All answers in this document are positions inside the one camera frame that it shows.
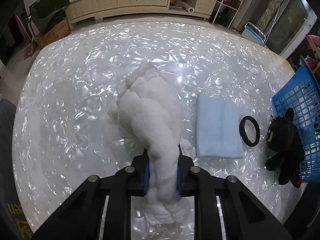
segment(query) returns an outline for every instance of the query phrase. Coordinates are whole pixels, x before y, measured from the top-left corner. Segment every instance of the white roll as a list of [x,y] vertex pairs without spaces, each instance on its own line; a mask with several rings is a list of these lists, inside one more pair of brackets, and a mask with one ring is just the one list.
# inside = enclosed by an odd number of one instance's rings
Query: white roll
[[185,8],[189,13],[193,13],[195,11],[195,9],[193,7],[191,7],[190,5],[188,5],[185,2],[180,2],[179,3],[183,8]]

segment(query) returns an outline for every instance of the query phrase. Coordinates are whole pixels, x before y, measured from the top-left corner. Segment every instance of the curtain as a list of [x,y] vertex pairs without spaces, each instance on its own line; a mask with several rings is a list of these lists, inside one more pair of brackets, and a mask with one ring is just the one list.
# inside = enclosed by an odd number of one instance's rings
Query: curtain
[[261,18],[257,23],[257,27],[264,32],[267,28],[268,24],[274,17],[275,13],[278,10],[279,5],[282,3],[283,0],[270,0],[267,6],[266,11],[263,13]]

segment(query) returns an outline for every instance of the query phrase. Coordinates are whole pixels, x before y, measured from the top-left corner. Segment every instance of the blue plastic basket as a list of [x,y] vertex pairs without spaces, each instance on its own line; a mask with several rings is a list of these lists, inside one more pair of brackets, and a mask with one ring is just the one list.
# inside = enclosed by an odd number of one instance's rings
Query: blue plastic basket
[[294,109],[293,124],[298,128],[305,160],[300,164],[303,182],[320,181],[320,97],[319,83],[305,60],[294,76],[272,98],[277,114]]

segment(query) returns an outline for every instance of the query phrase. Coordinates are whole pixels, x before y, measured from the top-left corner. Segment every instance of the black plush toy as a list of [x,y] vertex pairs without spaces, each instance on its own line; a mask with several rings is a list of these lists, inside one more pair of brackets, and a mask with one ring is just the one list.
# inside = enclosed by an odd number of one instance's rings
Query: black plush toy
[[285,185],[291,180],[299,188],[300,162],[304,160],[304,151],[298,129],[293,125],[294,112],[289,108],[284,116],[276,117],[269,126],[267,145],[277,154],[266,161],[266,169],[274,171],[280,168],[278,182]]

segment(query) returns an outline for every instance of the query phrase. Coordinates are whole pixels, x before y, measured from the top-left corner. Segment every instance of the tiled floor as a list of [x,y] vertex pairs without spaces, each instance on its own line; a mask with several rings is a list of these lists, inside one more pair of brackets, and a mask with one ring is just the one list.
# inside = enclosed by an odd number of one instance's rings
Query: tiled floor
[[[211,28],[214,30],[221,30],[240,36],[232,30],[227,30],[216,25],[210,24],[207,20],[190,17],[190,16],[173,16],[171,14],[132,14],[126,16],[114,16],[104,18],[103,22],[95,23],[93,18],[83,20],[76,24],[71,34],[84,32],[94,28],[103,26],[110,26],[122,23],[133,22],[176,22],[184,24],[198,25],[202,27]],[[23,52],[27,43],[22,44],[15,49],[6,67],[0,70],[0,95],[3,98],[9,99],[15,105],[18,104],[20,93],[23,89],[24,82],[28,76],[29,70],[36,59],[39,51],[32,57],[24,59]]]

